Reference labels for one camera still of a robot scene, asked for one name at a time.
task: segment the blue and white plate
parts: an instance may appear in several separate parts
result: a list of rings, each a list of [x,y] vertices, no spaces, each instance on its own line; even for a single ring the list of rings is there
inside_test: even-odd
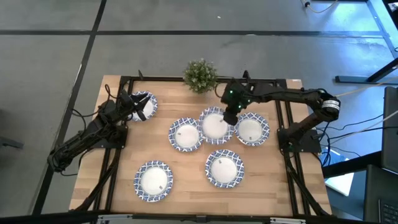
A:
[[[162,161],[149,161],[140,167],[134,178],[134,188],[139,198],[158,202],[165,198],[173,186],[173,173]]]
[[[199,132],[207,143],[224,144],[234,134],[234,126],[223,119],[224,110],[219,107],[209,107],[201,112],[199,117]]]
[[[235,152],[220,149],[207,158],[205,172],[214,186],[232,188],[243,179],[243,161]]]
[[[169,129],[169,141],[180,152],[192,152],[199,148],[203,138],[198,130],[198,121],[193,118],[180,118]]]
[[[145,117],[147,119],[149,119],[149,118],[153,117],[153,115],[155,115],[155,112],[157,111],[156,97],[148,91],[138,91],[136,93],[133,93],[132,95],[136,96],[136,95],[140,95],[140,94],[144,94],[144,93],[148,93],[148,96],[150,97],[148,103],[145,105],[145,107],[143,109],[143,113],[144,113]],[[133,113],[131,119],[133,121],[141,121],[141,119],[140,119],[140,117],[138,117],[137,113]]]
[[[238,139],[247,146],[259,146],[269,137],[269,125],[265,118],[256,113],[241,114],[235,125]]]

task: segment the blue patterned rim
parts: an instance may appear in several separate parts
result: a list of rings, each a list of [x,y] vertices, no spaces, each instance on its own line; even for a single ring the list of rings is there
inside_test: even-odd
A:
[[[176,140],[175,140],[175,135],[176,132],[178,130],[179,127],[183,126],[183,125],[192,125],[194,126],[196,129],[198,129],[199,125],[198,125],[198,121],[193,119],[193,118],[180,118],[178,120],[176,120],[170,127],[169,129],[169,141],[172,144],[172,146],[177,149],[180,152],[192,152],[195,151],[199,148],[199,146],[201,145],[201,143],[203,142],[203,138],[201,137],[201,134],[198,130],[199,133],[199,141],[192,147],[182,147],[180,145],[177,144]]]
[[[211,174],[211,165],[212,165],[213,161],[215,161],[216,159],[221,158],[221,157],[227,157],[227,158],[232,159],[232,161],[234,161],[235,165],[236,165],[236,170],[237,170],[236,177],[229,183],[218,182]],[[206,172],[207,179],[209,179],[210,182],[212,184],[214,184],[214,186],[221,187],[221,188],[232,188],[232,187],[235,187],[235,185],[237,185],[238,183],[240,183],[243,179],[243,175],[244,175],[243,161],[241,160],[239,155],[237,155],[235,152],[227,150],[227,149],[220,149],[220,150],[212,152],[209,155],[209,157],[207,158],[205,172]]]
[[[145,192],[144,189],[142,189],[141,187],[142,176],[144,175],[145,171],[153,167],[159,167],[163,169],[167,174],[168,178],[166,188],[163,190],[161,194],[158,195],[150,195],[147,192]],[[167,164],[163,163],[162,161],[146,162],[144,165],[140,167],[134,178],[134,188],[136,190],[136,194],[138,195],[139,198],[143,199],[146,202],[158,202],[159,200],[162,200],[170,193],[172,186],[173,186],[173,173],[170,170],[170,167]]]
[[[244,140],[240,133],[239,133],[239,125],[242,121],[246,120],[246,119],[253,119],[255,121],[257,121],[260,125],[261,125],[261,129],[262,129],[262,133],[261,136],[258,140],[256,141],[246,141]],[[235,133],[236,133],[236,137],[238,137],[238,139],[245,145],[247,146],[259,146],[262,143],[264,143],[267,138],[269,137],[269,125],[268,122],[265,118],[263,118],[261,115],[256,114],[256,113],[245,113],[245,114],[241,114],[238,118],[238,123],[235,125]]]
[[[202,129],[203,121],[205,120],[205,118],[209,114],[214,114],[214,113],[223,115],[224,110],[219,107],[212,106],[212,107],[209,107],[201,112],[200,117],[199,117],[199,133],[203,136],[203,138],[205,139],[205,141],[207,143],[216,144],[216,145],[224,144],[232,138],[232,136],[234,134],[234,126],[228,124],[227,132],[225,133],[225,135],[223,137],[218,138],[218,139],[212,139],[212,138],[206,136],[206,134],[203,132],[203,129]]]
[[[156,99],[156,97],[152,93],[150,93],[148,91],[138,91],[136,93],[133,93],[132,95],[136,96],[136,95],[145,94],[145,93],[148,93],[148,96],[150,96],[150,100],[149,101],[152,103],[152,105],[154,105],[154,109],[152,110],[152,113],[147,116],[147,119],[149,119],[149,118],[153,117],[153,115],[155,115],[155,112],[157,111],[157,99]],[[141,121],[141,119],[138,116],[137,117],[132,116],[131,119],[133,121]]]

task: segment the black floor stripe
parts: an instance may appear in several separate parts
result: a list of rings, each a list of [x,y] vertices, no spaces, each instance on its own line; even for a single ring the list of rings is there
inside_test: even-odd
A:
[[[106,0],[102,0],[101,4],[99,5],[98,13],[97,13],[95,23],[93,26],[93,30],[92,30],[93,33],[96,32],[98,30],[98,27],[100,26],[100,22],[101,22],[102,15],[104,13],[105,5],[106,5]],[[75,106],[75,102],[76,102],[76,99],[77,99],[77,96],[79,93],[79,89],[80,89],[80,86],[81,86],[81,83],[83,81],[83,77],[84,77],[84,74],[86,71],[88,59],[90,57],[91,50],[93,49],[94,41],[95,41],[95,34],[91,34],[90,38],[88,39],[85,53],[81,60],[80,69],[79,69],[78,75],[76,77],[75,84],[72,88],[72,92],[69,97],[67,108],[64,111],[62,122],[58,129],[57,138],[56,138],[52,148],[54,148],[57,144],[62,144],[65,139],[65,135],[67,133],[70,118],[72,117],[72,114],[70,111]],[[52,181],[52,176],[53,176],[53,170],[47,165],[47,170],[45,172],[42,184],[40,186],[39,193],[37,195],[37,200],[36,200],[34,208],[33,208],[33,212],[32,212],[33,215],[40,215],[42,213],[42,209],[43,209],[43,206],[45,203],[45,198],[47,196],[47,193],[49,191],[50,184]]]
[[[284,35],[327,37],[375,37],[380,31],[266,31],[266,30],[100,30],[97,35]]]
[[[0,35],[280,35],[383,38],[385,34],[381,31],[99,30],[96,32],[91,30],[0,30]]]
[[[0,30],[0,35],[91,35],[91,30]]]

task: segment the plate rim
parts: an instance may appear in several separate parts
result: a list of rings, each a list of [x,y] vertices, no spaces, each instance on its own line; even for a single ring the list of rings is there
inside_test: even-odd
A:
[[[158,195],[150,195],[148,193],[146,193],[144,191],[144,189],[142,189],[141,187],[141,179],[142,176],[144,175],[144,173],[153,167],[159,167],[161,169],[163,169],[167,175],[167,186],[165,188],[165,190]],[[140,168],[138,168],[138,171],[136,172],[135,176],[134,176],[134,180],[133,180],[133,185],[134,185],[134,191],[136,193],[136,195],[143,201],[145,202],[158,202],[164,198],[166,198],[166,196],[168,196],[168,194],[170,193],[172,187],[173,187],[173,172],[170,168],[169,165],[167,165],[166,163],[162,162],[162,161],[157,161],[157,160],[153,160],[153,161],[148,161],[146,163],[144,163],[143,165],[140,166]]]
[[[177,130],[177,127],[179,127],[181,124],[179,123],[179,121],[180,120],[183,120],[183,122],[184,122],[184,120],[185,119],[187,119],[188,121],[193,121],[194,123],[196,123],[196,125],[193,125],[193,124],[188,124],[188,125],[192,125],[192,126],[194,126],[197,130],[198,130],[198,134],[199,134],[199,140],[198,140],[198,142],[194,145],[194,146],[192,146],[192,147],[182,147],[182,146],[179,146],[178,144],[177,144],[177,141],[175,140],[175,133],[172,133],[172,128],[176,128],[176,130]],[[202,134],[201,134],[201,132],[199,131],[199,120],[196,120],[195,118],[188,118],[188,117],[186,117],[186,118],[179,118],[178,120],[176,120],[176,121],[174,121],[173,123],[172,123],[172,125],[170,126],[170,128],[169,128],[169,142],[171,143],[171,145],[173,146],[173,148],[174,149],[176,149],[176,150],[178,150],[178,151],[180,151],[180,152],[193,152],[193,151],[196,151],[200,146],[201,146],[201,144],[202,144],[202,142],[203,142],[203,137],[202,137]]]
[[[137,91],[135,93],[132,93],[131,95],[135,96],[135,95],[144,94],[144,93],[148,93],[148,95],[150,96],[150,101],[154,105],[154,110],[152,110],[152,113],[150,115],[148,115],[148,117],[147,117],[147,119],[150,119],[151,117],[153,117],[155,115],[155,113],[157,111],[157,98],[156,98],[156,96],[153,93],[149,92],[149,91]],[[133,121],[141,121],[141,119],[135,118],[132,114],[131,114],[131,120],[133,120]]]
[[[249,142],[249,141],[244,140],[241,137],[241,135],[239,134],[239,125],[245,119],[250,119],[250,118],[244,118],[245,116],[248,116],[249,114],[251,114],[254,118],[259,118],[259,119],[264,120],[266,122],[265,125],[263,125],[263,123],[260,122],[262,133],[261,133],[260,139],[257,140],[257,141],[254,141],[254,142]],[[235,129],[235,135],[239,139],[239,141],[241,141],[241,143],[243,143],[243,144],[245,144],[247,146],[260,146],[260,145],[262,145],[269,138],[269,134],[270,134],[270,130],[271,130],[270,127],[269,127],[269,123],[265,119],[265,117],[259,115],[258,113],[253,113],[253,112],[248,112],[248,113],[244,113],[244,114],[239,115],[238,122],[236,123],[234,129]]]
[[[213,164],[214,160],[217,159],[217,158],[220,158],[220,157],[227,157],[227,158],[232,159],[233,162],[235,162],[237,173],[236,173],[235,178],[231,182],[228,182],[228,183],[218,182],[213,177],[213,175],[210,172],[211,165]],[[206,175],[206,178],[210,181],[210,183],[212,183],[216,187],[233,188],[233,187],[238,185],[243,180],[243,177],[244,177],[244,163],[243,163],[241,157],[237,153],[235,153],[235,152],[233,152],[233,151],[231,151],[229,149],[219,149],[219,150],[216,150],[216,151],[212,152],[207,157],[207,160],[206,160],[206,163],[205,163],[205,175]]]
[[[220,145],[220,144],[224,144],[227,141],[229,141],[234,134],[234,126],[227,124],[228,128],[227,128],[227,132],[226,134],[224,134],[224,136],[218,138],[218,139],[212,139],[208,136],[205,135],[204,131],[202,130],[202,124],[203,124],[203,120],[206,118],[207,115],[212,114],[211,112],[215,112],[216,114],[223,114],[224,110],[218,106],[211,106],[208,107],[206,109],[204,109],[199,116],[199,132],[201,133],[201,135],[203,136],[203,139],[209,143],[209,144],[214,144],[214,145]]]

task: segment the desk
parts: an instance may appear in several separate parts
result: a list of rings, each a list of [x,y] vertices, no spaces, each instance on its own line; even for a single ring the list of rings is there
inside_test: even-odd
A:
[[[119,88],[120,76],[106,75],[103,78],[96,106],[106,101],[104,85],[112,93]],[[287,80],[289,88],[302,87],[301,80]],[[220,84],[222,93],[225,84]],[[269,122],[269,139],[259,147],[241,144],[234,137],[226,144],[213,146],[203,143],[193,153],[181,153],[169,143],[170,125],[181,117],[199,118],[209,106],[225,107],[214,92],[197,95],[182,82],[134,82],[133,92],[147,90],[159,102],[155,116],[145,122],[128,122],[127,143],[121,151],[116,185],[113,194],[112,212],[161,213],[161,214],[207,214],[207,215],[279,215],[291,216],[290,198],[285,173],[284,159],[279,153],[276,130],[278,128],[275,103],[252,104],[244,112],[261,114]],[[306,105],[292,103],[294,121],[308,116]],[[282,104],[285,126],[287,115]],[[210,184],[205,176],[205,161],[217,149],[237,152],[245,165],[243,181],[233,189],[219,189]],[[324,210],[331,213],[326,187],[319,161],[310,153],[301,153],[306,186]],[[104,149],[87,153],[80,166],[70,209],[79,206],[98,182]],[[164,200],[147,203],[138,198],[133,179],[138,168],[150,160],[168,164],[174,175],[173,188]],[[108,186],[103,189],[101,204],[104,208]],[[298,209],[303,212],[300,191],[296,186]]]

